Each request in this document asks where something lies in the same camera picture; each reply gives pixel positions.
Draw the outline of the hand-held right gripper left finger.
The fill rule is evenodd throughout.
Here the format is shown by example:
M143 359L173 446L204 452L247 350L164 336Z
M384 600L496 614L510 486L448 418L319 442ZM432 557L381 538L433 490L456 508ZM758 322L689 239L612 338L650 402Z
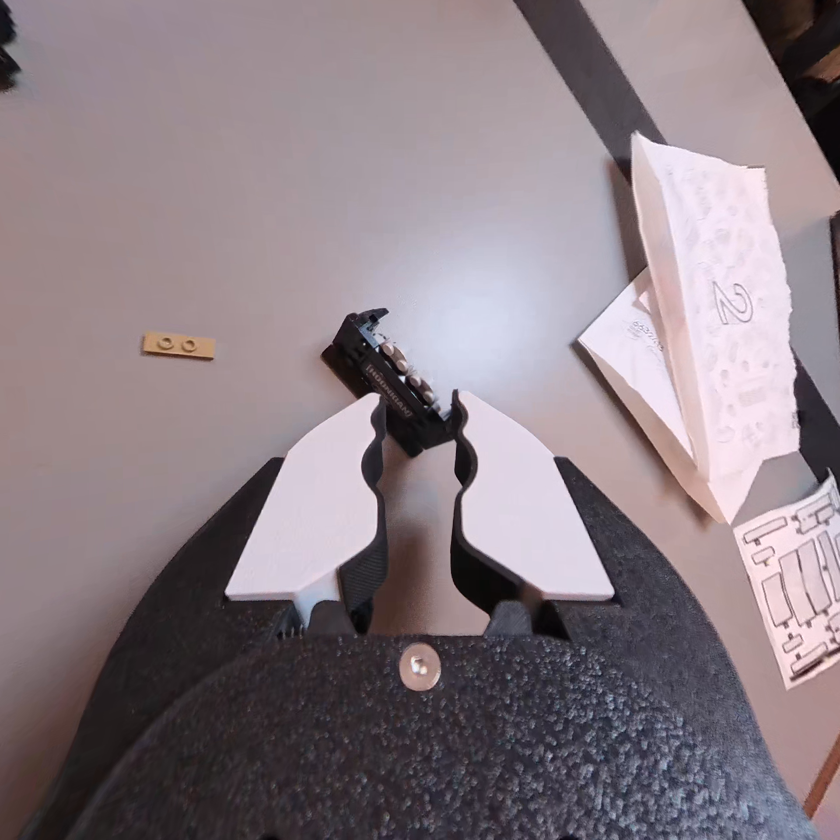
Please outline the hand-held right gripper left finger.
M358 629L388 570L383 472L385 403L358 399L300 438L226 586L232 602L291 601L303 626L341 602Z

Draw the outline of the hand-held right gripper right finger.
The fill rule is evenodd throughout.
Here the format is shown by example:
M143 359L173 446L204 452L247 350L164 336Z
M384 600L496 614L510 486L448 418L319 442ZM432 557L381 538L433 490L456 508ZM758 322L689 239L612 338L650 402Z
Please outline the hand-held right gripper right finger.
M451 408L458 592L489 617L512 604L528 633L554 633L552 603L611 602L614 584L552 451L472 392L455 390Z

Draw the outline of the black brick axle assembly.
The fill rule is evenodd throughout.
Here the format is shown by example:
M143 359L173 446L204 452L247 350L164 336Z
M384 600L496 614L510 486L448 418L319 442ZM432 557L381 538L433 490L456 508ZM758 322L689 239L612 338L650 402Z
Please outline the black brick axle assembly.
M352 312L321 353L355 397L375 393L385 401L388 433L410 457L454 439L449 409L396 343L380 331L385 308Z

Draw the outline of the tan two-stud plate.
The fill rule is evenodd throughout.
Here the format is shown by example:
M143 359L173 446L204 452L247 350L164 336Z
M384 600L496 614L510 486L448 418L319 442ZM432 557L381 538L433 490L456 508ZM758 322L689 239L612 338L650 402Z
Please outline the tan two-stud plate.
M214 339L169 331L147 332L142 339L141 352L148 355L212 361L216 354L216 342Z

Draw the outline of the white sticker sheet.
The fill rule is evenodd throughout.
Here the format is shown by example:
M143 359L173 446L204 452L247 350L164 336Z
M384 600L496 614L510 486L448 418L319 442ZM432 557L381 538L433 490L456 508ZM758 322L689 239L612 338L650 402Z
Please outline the white sticker sheet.
M829 473L809 496L733 529L784 687L839 659L839 494Z

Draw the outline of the white numbered paper bag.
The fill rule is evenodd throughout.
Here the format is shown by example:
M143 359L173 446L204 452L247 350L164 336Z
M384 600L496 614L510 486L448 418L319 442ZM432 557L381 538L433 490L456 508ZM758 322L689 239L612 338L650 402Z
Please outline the white numbered paper bag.
M631 139L632 187L657 325L693 473L731 523L800 424L791 289L765 171Z

